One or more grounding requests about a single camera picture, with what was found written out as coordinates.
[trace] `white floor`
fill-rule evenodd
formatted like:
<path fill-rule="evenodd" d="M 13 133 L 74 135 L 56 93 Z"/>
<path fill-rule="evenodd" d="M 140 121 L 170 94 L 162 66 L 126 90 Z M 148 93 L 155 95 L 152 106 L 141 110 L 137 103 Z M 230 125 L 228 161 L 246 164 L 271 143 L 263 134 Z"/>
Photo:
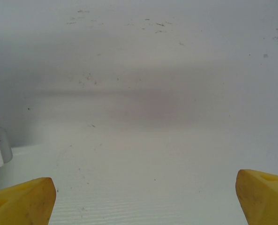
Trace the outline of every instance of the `white floor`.
<path fill-rule="evenodd" d="M 278 174 L 278 0 L 0 1 L 0 188 L 52 177 L 52 225 L 243 225 Z"/>

